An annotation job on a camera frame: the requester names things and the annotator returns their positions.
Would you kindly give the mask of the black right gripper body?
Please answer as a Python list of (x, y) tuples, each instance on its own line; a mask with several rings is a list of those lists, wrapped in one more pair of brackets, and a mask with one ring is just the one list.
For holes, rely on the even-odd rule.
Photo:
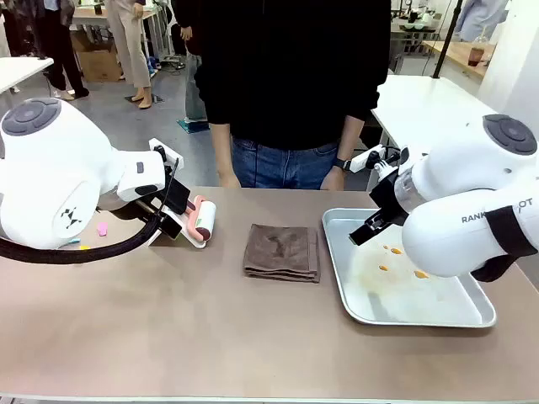
[(398, 178), (398, 170), (395, 168), (384, 179), (380, 179), (378, 184), (369, 193), (372, 201), (383, 210), (390, 221), (390, 225), (403, 226), (408, 218), (408, 213), (398, 202), (394, 185)]

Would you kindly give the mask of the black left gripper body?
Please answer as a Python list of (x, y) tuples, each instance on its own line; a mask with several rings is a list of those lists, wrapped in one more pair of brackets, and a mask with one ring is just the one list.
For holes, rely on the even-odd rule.
[(168, 189), (167, 207), (178, 215), (182, 215), (189, 205), (190, 190), (182, 183), (171, 183)]

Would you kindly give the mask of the person's left hand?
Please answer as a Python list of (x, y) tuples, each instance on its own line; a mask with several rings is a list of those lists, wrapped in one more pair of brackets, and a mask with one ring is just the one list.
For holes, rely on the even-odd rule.
[(344, 170), (340, 167), (333, 166), (324, 177), (320, 189), (328, 191), (343, 191), (344, 179)]

